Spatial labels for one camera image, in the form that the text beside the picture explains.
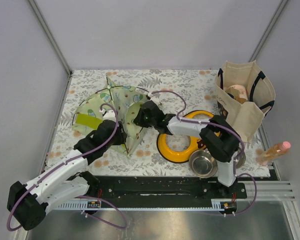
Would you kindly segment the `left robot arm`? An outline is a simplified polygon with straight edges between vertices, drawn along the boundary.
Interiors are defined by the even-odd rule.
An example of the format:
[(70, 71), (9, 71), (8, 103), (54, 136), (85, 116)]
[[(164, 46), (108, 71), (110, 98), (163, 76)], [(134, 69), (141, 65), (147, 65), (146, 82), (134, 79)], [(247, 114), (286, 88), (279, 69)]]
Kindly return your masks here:
[(9, 216), (6, 227), (16, 219), (24, 230), (38, 226), (48, 213), (74, 198), (86, 196), (96, 200), (100, 181), (86, 168), (111, 146), (126, 142), (121, 122), (104, 120), (96, 130), (79, 140), (59, 163), (27, 183), (11, 185), (7, 200)]

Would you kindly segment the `avocado print cushion mat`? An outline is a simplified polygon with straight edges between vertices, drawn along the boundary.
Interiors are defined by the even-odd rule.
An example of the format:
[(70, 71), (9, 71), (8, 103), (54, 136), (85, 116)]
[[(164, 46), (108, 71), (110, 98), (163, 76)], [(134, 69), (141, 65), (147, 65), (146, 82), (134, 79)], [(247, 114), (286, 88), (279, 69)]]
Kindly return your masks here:
[(134, 123), (142, 104), (137, 102), (128, 108), (125, 115), (126, 131), (129, 137), (136, 139), (142, 128)]

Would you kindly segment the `green avocado pet tent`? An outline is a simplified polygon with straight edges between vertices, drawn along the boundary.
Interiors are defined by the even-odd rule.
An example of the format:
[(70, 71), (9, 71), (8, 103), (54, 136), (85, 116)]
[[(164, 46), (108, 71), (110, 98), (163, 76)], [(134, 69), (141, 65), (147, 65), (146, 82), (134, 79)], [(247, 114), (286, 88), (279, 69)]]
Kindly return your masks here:
[(129, 137), (125, 116), (129, 107), (134, 103), (143, 105), (147, 102), (148, 93), (148, 90), (139, 86), (117, 85), (107, 77), (105, 86), (86, 98), (76, 109), (72, 129), (86, 136), (102, 123), (103, 116), (100, 109), (116, 110), (118, 121), (121, 122), (127, 138), (125, 144), (111, 148), (122, 155), (130, 156), (141, 143), (147, 130), (141, 127), (137, 138)]

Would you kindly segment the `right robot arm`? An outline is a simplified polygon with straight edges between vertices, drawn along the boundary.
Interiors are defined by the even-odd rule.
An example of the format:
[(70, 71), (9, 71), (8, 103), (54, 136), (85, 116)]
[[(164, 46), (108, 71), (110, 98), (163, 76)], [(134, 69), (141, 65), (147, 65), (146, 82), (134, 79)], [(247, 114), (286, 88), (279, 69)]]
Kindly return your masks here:
[(239, 134), (220, 115), (209, 120), (180, 117), (172, 113), (164, 113), (152, 100), (147, 101), (139, 109), (133, 123), (143, 128), (154, 128), (160, 134), (196, 137), (202, 140), (210, 155), (217, 161), (218, 194), (229, 198), (236, 191), (234, 159), (244, 149)]

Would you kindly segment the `steel pet bowl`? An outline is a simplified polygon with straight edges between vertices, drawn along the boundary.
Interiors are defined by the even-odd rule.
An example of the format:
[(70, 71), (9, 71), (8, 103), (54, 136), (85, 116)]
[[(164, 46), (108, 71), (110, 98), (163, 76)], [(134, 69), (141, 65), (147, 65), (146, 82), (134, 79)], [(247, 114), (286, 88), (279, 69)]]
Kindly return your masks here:
[(191, 171), (199, 178), (208, 179), (213, 177), (218, 170), (217, 161), (208, 150), (196, 150), (188, 160)]
[(236, 166), (236, 169), (239, 169), (246, 162), (246, 154), (245, 154), (245, 152), (242, 153), (242, 148), (241, 147), (238, 148), (237, 153), (239, 154), (239, 157), (235, 159), (235, 166)]

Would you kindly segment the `yellow double bowl stand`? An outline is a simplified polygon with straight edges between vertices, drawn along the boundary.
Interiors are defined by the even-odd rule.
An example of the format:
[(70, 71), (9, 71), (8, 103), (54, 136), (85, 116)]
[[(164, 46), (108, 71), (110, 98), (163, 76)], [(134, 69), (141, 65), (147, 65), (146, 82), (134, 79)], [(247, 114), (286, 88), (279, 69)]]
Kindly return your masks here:
[(174, 164), (186, 163), (193, 152), (206, 149), (200, 138), (185, 135), (159, 134), (156, 146), (160, 155)]

